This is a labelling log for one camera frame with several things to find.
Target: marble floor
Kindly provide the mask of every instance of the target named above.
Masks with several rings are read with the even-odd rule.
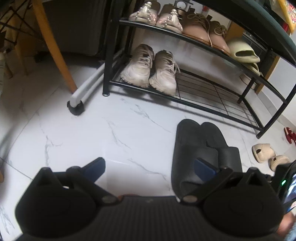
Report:
[[[119,87],[103,97],[100,86],[86,102],[86,111],[73,116],[66,107],[70,93],[53,61],[35,64],[28,58],[26,63],[29,76],[14,69],[15,76],[5,82],[0,98],[0,158],[5,176],[0,184],[0,231],[4,241],[21,234],[14,209],[41,167],[65,171],[101,156],[106,172],[96,183],[112,194],[174,195],[170,171],[175,134],[185,118],[216,124],[227,144],[239,148],[243,171],[257,167],[273,174],[268,163],[259,164],[253,158],[251,147],[256,143],[270,143],[277,154],[296,157],[296,148],[286,141],[279,122],[258,140],[253,129],[241,124]],[[96,70],[67,63],[78,86]],[[235,86],[245,85],[238,81]],[[271,116],[259,98],[250,91],[247,99],[266,123]]]

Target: shoe rack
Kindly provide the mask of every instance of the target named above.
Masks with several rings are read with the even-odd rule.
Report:
[[[197,0],[196,2],[199,2],[199,3],[202,2],[202,4],[205,5],[204,0]],[[216,0],[207,0],[207,2],[211,3],[209,7],[219,12],[218,8],[213,8],[213,2],[216,2]],[[208,46],[200,41],[197,41],[195,39],[189,38],[185,35],[182,35],[167,29],[147,25],[145,23],[140,23],[140,22],[131,22],[127,18],[121,18],[120,16],[121,16],[124,4],[125,4],[125,1],[116,1],[116,3],[113,6],[113,15],[111,17],[112,19],[110,22],[110,30],[107,36],[108,43],[106,46],[106,62],[105,62],[105,70],[104,70],[103,96],[110,95],[110,91],[109,91],[110,85],[120,86],[123,88],[131,88],[137,91],[161,96],[168,100],[171,100],[180,104],[184,104],[186,106],[190,106],[196,109],[200,109],[200,110],[224,117],[226,119],[241,123],[243,125],[252,127],[259,131],[256,136],[257,138],[260,138],[272,126],[272,124],[277,120],[277,118],[282,114],[282,112],[284,111],[288,103],[292,100],[293,96],[295,95],[296,85],[291,91],[290,95],[287,98],[284,98],[278,92],[278,90],[273,85],[271,85],[264,77],[256,75],[253,71],[251,71],[250,69],[242,65],[240,62],[224,54],[222,51],[212,48],[211,46]],[[143,0],[137,0],[135,4],[134,12],[136,12],[142,4],[143,4]],[[229,17],[229,13],[225,14],[224,12],[221,12],[221,14],[233,20],[233,18]],[[117,38],[121,37],[121,36],[117,36],[117,30],[119,26],[128,27],[129,30],[128,30],[127,40],[126,40],[123,54],[117,59],[116,64],[114,64],[113,58],[115,53],[116,40]],[[230,64],[236,66],[239,70],[242,71],[242,73],[249,76],[251,78],[251,81],[247,85],[243,93],[239,94],[230,90],[229,88],[226,88],[220,84],[215,83],[214,81],[211,81],[209,79],[206,79],[204,77],[198,76],[194,73],[190,73],[188,71],[181,69],[181,74],[177,74],[176,76],[177,94],[175,96],[165,95],[153,88],[149,88],[149,87],[141,88],[138,86],[127,84],[122,80],[120,80],[118,76],[120,72],[123,70],[123,68],[125,67],[125,65],[128,63],[136,28],[142,28],[142,29],[158,32],[158,33],[169,35],[171,37],[191,43],[195,47],[202,49],[204,51],[207,51],[213,55],[217,55],[220,58],[229,62]],[[271,48],[268,49],[266,56],[268,56],[271,51],[272,51]],[[184,78],[182,76],[185,76],[186,78],[191,79],[189,81],[189,84],[186,83],[186,81],[184,81]],[[279,108],[279,110],[275,113],[275,115],[270,119],[270,121],[265,126],[263,126],[257,114],[255,113],[255,111],[253,110],[253,108],[250,106],[250,104],[245,98],[246,94],[250,91],[251,87],[253,86],[256,80],[262,83],[268,89],[270,89],[283,102],[283,105]],[[218,110],[216,105],[212,105],[213,108],[209,108],[208,105],[205,106],[204,104],[196,101],[196,99],[200,97],[199,96],[200,94],[203,95],[201,93],[202,91],[201,91],[200,82],[211,86],[210,89],[216,92],[216,93],[213,93],[213,96],[220,98],[221,101],[219,101],[219,103],[223,105],[224,109],[219,108],[220,110]]]

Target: baseboard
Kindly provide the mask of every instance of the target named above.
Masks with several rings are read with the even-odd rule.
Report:
[[[271,115],[274,115],[277,112],[276,106],[271,102],[271,100],[267,97],[267,95],[260,91],[258,94],[258,98],[262,101],[262,103],[265,105],[267,110]],[[289,121],[285,116],[280,115],[280,117],[277,119],[279,123],[281,123],[283,126],[290,127],[293,131],[296,131],[296,126]]]

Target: black metal shoe rack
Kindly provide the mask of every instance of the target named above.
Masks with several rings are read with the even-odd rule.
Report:
[[[252,127],[259,132],[256,137],[260,138],[278,119],[282,114],[286,106],[290,103],[293,96],[296,93],[296,85],[288,95],[284,98],[274,86],[272,86],[265,78],[262,76],[257,76],[254,72],[249,70],[247,67],[242,65],[240,62],[232,59],[231,57],[225,55],[223,52],[212,48],[202,42],[186,37],[182,34],[178,34],[166,29],[162,29],[156,26],[150,26],[143,23],[131,22],[126,18],[121,18],[122,10],[125,1],[113,1],[116,2],[113,6],[113,13],[111,14],[110,28],[107,35],[107,46],[106,46],[106,62],[104,70],[104,83],[103,83],[103,96],[109,96],[109,85],[120,86],[124,88],[130,88],[137,91],[161,96],[165,99],[184,104],[196,109],[200,109],[223,118],[241,123],[243,125]],[[137,11],[143,4],[143,0],[137,0],[134,8],[134,12]],[[127,35],[126,45],[124,53],[119,58],[117,63],[113,66],[113,57],[115,53],[116,40],[122,36],[117,36],[118,28],[120,25],[128,26],[129,31]],[[226,88],[214,81],[206,79],[204,77],[198,76],[194,73],[181,69],[181,74],[177,74],[177,94],[173,96],[165,95],[153,88],[141,88],[138,86],[130,85],[122,80],[118,80],[118,75],[121,70],[127,64],[131,46],[133,42],[133,37],[135,33],[135,28],[143,28],[150,31],[155,31],[158,33],[166,34],[188,43],[195,45],[197,48],[203,49],[210,53],[216,54],[219,57],[227,60],[231,64],[238,67],[244,74],[251,78],[250,83],[247,85],[246,89],[242,94],[238,94],[235,91]],[[264,84],[268,89],[270,89],[278,98],[283,102],[282,106],[278,109],[275,115],[270,119],[270,121],[263,126],[260,119],[258,118],[255,111],[252,109],[248,101],[245,99],[246,94],[251,89],[255,81],[258,80],[260,83]]]

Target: person's skin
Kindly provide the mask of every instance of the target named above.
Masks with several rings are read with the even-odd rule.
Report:
[[[290,229],[293,227],[295,221],[296,217],[292,212],[286,213],[276,233],[281,237],[285,237],[289,233]]]

